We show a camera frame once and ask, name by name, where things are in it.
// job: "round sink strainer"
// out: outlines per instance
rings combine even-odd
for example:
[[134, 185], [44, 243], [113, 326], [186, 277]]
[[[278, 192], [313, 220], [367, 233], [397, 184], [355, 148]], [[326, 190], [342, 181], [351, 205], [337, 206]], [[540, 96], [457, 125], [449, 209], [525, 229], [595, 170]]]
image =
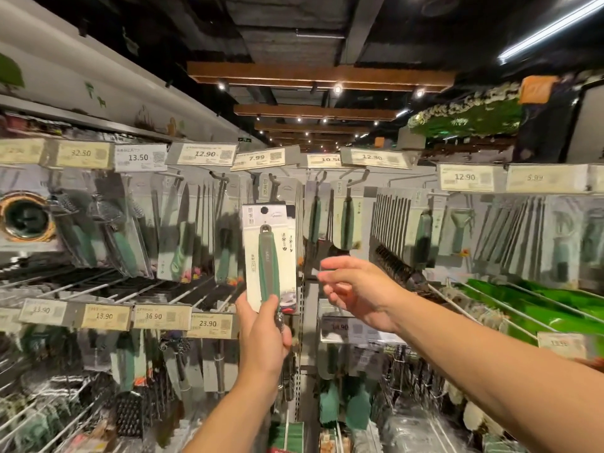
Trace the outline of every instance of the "round sink strainer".
[[46, 199], [30, 192], [15, 192], [0, 199], [0, 230], [11, 242], [47, 242], [55, 226]]

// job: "ceiling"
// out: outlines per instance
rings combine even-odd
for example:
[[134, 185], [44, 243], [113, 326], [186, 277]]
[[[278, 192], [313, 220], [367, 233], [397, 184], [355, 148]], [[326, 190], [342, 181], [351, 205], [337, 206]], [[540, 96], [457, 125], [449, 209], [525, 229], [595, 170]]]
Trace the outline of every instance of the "ceiling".
[[[35, 0], [68, 22], [196, 98], [242, 129], [278, 145], [304, 139], [274, 124], [357, 127], [357, 135], [394, 136], [407, 115], [374, 125], [344, 118], [238, 116], [234, 105], [314, 106], [333, 109], [420, 110], [528, 74], [604, 66], [599, 13], [530, 54], [502, 66], [497, 55], [589, 0]], [[231, 62], [306, 68], [354, 66], [455, 72], [443, 92], [413, 98], [405, 91], [309, 86], [199, 84], [191, 62]], [[309, 148], [353, 141], [309, 135]]]

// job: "hand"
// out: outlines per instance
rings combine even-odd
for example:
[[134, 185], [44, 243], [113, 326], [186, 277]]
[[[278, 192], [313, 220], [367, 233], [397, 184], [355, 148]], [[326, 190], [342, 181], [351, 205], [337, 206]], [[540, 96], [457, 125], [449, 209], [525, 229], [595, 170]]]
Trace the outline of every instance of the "hand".
[[397, 332], [389, 308], [408, 291], [401, 288], [374, 264], [351, 256], [328, 257], [319, 272], [323, 291], [331, 304], [351, 312], [368, 326], [383, 332]]
[[244, 292], [235, 302], [239, 317], [239, 377], [238, 380], [268, 385], [277, 390], [283, 359], [292, 346], [292, 332], [275, 325], [279, 299], [271, 295], [260, 307], [260, 313], [249, 306]]

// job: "barcode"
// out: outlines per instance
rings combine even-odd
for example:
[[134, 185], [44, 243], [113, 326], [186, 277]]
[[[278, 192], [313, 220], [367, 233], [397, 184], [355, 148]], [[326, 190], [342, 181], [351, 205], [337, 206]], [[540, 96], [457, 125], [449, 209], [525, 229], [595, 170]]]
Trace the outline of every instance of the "barcode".
[[105, 151], [104, 149], [95, 149], [94, 152], [94, 158], [96, 160], [104, 160], [107, 158], [107, 151]]
[[155, 151], [153, 153], [153, 162], [161, 162], [163, 164], [165, 162], [165, 153]]

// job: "black ceiling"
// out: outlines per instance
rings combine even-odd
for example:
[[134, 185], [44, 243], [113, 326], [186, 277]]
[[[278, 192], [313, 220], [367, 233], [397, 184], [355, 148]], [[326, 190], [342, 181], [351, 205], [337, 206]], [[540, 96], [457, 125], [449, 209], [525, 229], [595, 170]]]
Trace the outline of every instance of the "black ceiling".
[[[348, 108], [415, 109], [535, 72], [604, 66], [602, 12], [505, 66], [496, 56], [506, 46], [590, 0], [35, 0], [151, 73], [196, 98], [242, 129], [254, 133], [253, 118], [240, 118], [233, 104], [305, 104]], [[360, 14], [377, 7], [365, 25], [364, 43], [345, 46]], [[368, 22], [360, 16], [360, 23]], [[322, 34], [330, 38], [296, 35]], [[186, 63], [255, 63], [446, 69], [457, 84], [443, 94], [410, 102], [405, 92], [231, 87], [197, 84]], [[402, 120], [381, 124], [394, 133]]]

